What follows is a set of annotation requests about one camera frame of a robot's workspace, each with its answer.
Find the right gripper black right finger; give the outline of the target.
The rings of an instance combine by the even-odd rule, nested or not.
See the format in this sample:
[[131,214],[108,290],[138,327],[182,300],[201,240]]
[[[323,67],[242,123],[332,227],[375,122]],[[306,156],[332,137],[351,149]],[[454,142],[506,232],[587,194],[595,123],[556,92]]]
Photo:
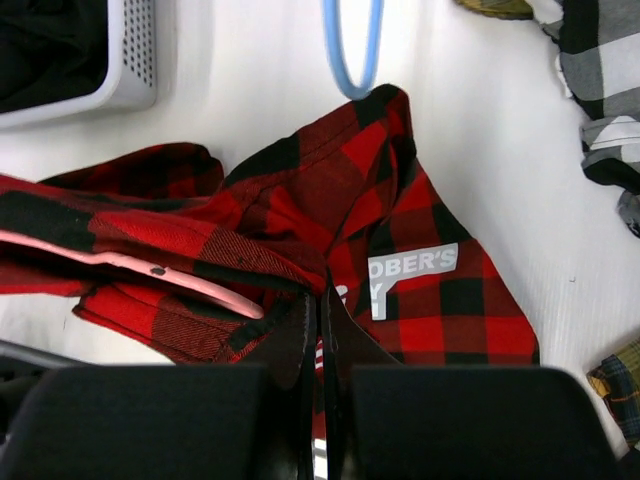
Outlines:
[[570,374],[544,367],[399,363],[320,303],[332,479],[619,479],[597,412]]

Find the light blue wire hanger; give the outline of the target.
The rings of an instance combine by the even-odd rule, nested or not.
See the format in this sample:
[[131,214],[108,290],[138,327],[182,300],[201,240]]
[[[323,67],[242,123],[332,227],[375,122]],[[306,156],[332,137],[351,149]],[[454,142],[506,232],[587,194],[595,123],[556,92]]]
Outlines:
[[384,1],[321,2],[328,65],[340,92],[365,98],[375,83]]

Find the white plastic basket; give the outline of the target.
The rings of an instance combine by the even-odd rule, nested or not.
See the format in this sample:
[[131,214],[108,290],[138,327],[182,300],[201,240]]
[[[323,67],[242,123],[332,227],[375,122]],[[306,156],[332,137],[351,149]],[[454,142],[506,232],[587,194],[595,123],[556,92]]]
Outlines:
[[151,107],[157,95],[154,1],[107,2],[108,62],[93,93],[1,115],[3,129],[94,112]]

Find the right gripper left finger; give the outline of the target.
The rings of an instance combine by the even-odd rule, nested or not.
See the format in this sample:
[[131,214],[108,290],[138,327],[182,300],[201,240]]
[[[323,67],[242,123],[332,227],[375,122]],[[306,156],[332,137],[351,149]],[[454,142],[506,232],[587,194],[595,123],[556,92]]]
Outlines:
[[242,362],[97,366],[1,345],[5,479],[309,479],[315,302]]

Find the black polo shirt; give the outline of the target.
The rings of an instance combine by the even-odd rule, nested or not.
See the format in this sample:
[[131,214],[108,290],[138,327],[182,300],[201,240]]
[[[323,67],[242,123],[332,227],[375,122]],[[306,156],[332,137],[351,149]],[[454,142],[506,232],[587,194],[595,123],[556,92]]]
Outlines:
[[99,89],[108,67],[105,1],[1,3],[1,112]]

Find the red black plaid shirt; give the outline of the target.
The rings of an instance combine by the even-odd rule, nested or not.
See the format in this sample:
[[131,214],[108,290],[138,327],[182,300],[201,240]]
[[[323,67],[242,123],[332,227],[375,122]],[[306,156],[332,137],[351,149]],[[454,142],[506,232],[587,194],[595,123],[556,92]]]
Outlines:
[[30,182],[1,179],[1,231],[116,252],[221,285],[250,319],[186,289],[1,240],[1,291],[76,299],[74,314],[174,364],[243,361],[279,308],[334,289],[407,365],[535,365],[533,328],[420,165],[407,94],[375,88],[225,172],[172,143]]

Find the pink wire hanger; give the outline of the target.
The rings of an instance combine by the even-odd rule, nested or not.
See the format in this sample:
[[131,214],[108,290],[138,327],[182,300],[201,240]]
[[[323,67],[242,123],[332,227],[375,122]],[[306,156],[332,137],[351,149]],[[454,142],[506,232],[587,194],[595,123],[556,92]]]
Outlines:
[[80,252],[7,230],[1,231],[1,240],[5,243],[47,252],[85,265],[109,265],[135,272],[186,289],[191,293],[200,295],[206,301],[244,317],[250,319],[262,319],[264,317],[264,311],[261,306],[237,292],[194,275],[149,261],[116,252]]

